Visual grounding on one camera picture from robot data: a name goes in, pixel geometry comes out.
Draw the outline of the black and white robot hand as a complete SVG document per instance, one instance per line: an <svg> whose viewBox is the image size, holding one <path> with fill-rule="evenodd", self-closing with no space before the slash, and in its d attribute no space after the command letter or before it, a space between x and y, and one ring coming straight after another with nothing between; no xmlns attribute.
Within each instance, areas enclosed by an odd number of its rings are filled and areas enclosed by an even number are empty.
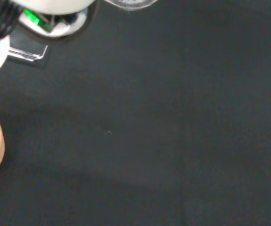
<svg viewBox="0 0 271 226"><path fill-rule="evenodd" d="M0 0L0 39L17 26L43 41L68 40L91 24L97 0Z"/></svg>

